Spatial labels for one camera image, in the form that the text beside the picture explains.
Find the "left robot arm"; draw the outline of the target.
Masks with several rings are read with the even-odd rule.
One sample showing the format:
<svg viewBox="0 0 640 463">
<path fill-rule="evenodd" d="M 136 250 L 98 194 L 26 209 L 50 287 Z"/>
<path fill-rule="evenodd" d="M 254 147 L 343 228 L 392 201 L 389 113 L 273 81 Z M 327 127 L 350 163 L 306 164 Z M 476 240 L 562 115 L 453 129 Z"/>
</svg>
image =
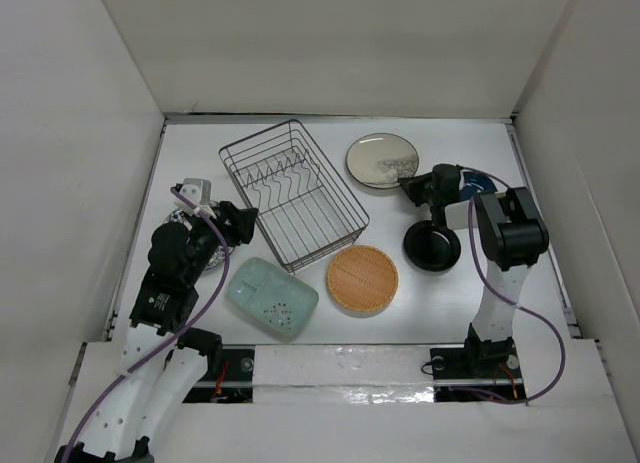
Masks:
<svg viewBox="0 0 640 463">
<path fill-rule="evenodd" d="M 186 205 L 151 237 L 149 268 L 129 316 L 115 380 L 81 418 L 58 462 L 151 462 L 153 450 L 200 379 L 223 369 L 219 335 L 195 328 L 196 283 L 216 251 L 251 242 L 258 211 L 228 201 Z"/>
</svg>

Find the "light green rectangular plate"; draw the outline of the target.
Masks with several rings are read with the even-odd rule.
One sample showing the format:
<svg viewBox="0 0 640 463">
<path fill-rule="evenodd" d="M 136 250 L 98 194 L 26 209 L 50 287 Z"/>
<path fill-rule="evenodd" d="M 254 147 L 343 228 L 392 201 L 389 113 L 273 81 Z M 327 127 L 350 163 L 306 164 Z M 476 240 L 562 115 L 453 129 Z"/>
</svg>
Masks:
<svg viewBox="0 0 640 463">
<path fill-rule="evenodd" d="M 227 297 L 235 307 L 287 339 L 304 329 L 319 301 L 311 286 L 258 257 L 239 267 L 228 283 Z"/>
</svg>

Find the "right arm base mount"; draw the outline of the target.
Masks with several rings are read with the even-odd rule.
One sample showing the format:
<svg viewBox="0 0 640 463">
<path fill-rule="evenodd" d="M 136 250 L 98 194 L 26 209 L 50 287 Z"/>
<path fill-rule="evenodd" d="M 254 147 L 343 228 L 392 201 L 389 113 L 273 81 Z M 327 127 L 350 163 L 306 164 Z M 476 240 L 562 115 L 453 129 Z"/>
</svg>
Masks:
<svg viewBox="0 0 640 463">
<path fill-rule="evenodd" d="M 432 347 L 421 372 L 432 378 L 435 401 L 522 401 L 527 397 L 515 348 L 504 361 L 473 364 L 461 346 Z"/>
</svg>

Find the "woven bamboo round plate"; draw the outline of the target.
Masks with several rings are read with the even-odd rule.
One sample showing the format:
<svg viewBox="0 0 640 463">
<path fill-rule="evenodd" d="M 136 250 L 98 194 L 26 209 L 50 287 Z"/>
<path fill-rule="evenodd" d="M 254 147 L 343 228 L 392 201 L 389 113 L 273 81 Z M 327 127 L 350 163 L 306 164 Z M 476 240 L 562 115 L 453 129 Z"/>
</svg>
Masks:
<svg viewBox="0 0 640 463">
<path fill-rule="evenodd" d="M 386 309 L 399 285 L 397 268 L 381 250 L 354 245 L 340 251 L 329 263 L 327 287 L 344 309 L 372 314 Z"/>
</svg>

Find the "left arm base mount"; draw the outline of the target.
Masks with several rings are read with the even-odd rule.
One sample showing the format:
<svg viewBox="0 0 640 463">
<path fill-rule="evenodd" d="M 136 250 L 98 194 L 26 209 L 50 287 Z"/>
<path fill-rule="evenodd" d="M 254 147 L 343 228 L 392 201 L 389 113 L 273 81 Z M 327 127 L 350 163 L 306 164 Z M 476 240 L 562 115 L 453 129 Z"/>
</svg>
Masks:
<svg viewBox="0 0 640 463">
<path fill-rule="evenodd" d="M 254 346 L 224 346 L 215 373 L 207 374 L 187 393 L 187 404 L 244 404 L 253 401 Z"/>
</svg>

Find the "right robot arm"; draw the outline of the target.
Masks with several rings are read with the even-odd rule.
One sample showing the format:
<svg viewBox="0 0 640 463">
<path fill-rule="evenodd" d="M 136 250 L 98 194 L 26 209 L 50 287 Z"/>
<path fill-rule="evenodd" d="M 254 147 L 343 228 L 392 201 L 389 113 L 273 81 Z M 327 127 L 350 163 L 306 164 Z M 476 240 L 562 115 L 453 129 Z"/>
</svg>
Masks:
<svg viewBox="0 0 640 463">
<path fill-rule="evenodd" d="M 482 378 L 507 362 L 513 349 L 516 305 L 533 265 L 549 246 L 547 227 L 525 187 L 499 192 L 493 178 L 460 165 L 438 164 L 420 176 L 398 180 L 416 206 L 426 205 L 430 218 L 405 233 L 403 250 L 418 268 L 451 269 L 461 256 L 461 242 L 447 222 L 448 207 L 467 202 L 467 229 L 477 235 L 487 260 L 483 295 L 469 325 L 464 346 L 441 356 L 440 372 Z"/>
</svg>

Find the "blue floral white plate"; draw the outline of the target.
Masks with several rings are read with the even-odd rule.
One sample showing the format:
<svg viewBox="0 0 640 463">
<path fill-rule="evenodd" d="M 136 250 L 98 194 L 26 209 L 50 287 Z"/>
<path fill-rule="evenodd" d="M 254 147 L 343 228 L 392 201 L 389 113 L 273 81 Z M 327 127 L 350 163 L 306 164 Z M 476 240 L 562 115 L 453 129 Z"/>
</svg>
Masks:
<svg viewBox="0 0 640 463">
<path fill-rule="evenodd" d="M 173 210 L 164 219 L 164 223 L 180 223 L 181 225 L 185 226 L 188 230 L 192 230 L 200 226 L 207 227 L 207 225 L 202 221 L 201 218 L 190 215 L 187 212 L 180 209 Z M 224 260 L 225 260 L 224 250 L 221 247 L 218 247 L 215 250 L 214 254 L 210 257 L 206 266 L 204 267 L 204 271 L 210 272 L 214 270 L 220 265 L 223 265 Z"/>
</svg>

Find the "beige plate with tree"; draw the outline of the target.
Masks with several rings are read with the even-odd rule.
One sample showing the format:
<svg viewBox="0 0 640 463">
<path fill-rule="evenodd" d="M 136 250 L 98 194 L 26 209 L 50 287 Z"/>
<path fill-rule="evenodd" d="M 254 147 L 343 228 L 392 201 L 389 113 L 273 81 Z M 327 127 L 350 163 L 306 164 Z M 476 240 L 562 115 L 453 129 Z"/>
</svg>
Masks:
<svg viewBox="0 0 640 463">
<path fill-rule="evenodd" d="M 365 135 L 348 149 L 346 168 L 358 183 L 373 189 L 399 186 L 419 168 L 419 154 L 408 140 L 391 133 Z"/>
</svg>

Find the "dark blue leaf plate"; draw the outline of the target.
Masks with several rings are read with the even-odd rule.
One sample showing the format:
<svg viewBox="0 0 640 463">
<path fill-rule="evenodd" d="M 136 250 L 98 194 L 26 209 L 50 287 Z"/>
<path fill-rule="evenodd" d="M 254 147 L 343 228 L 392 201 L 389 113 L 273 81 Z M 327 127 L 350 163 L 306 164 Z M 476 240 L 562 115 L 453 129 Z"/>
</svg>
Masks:
<svg viewBox="0 0 640 463">
<path fill-rule="evenodd" d="M 497 191 L 494 181 L 483 173 L 464 170 L 461 176 L 461 201 L 467 201 L 479 193 L 495 193 Z"/>
</svg>

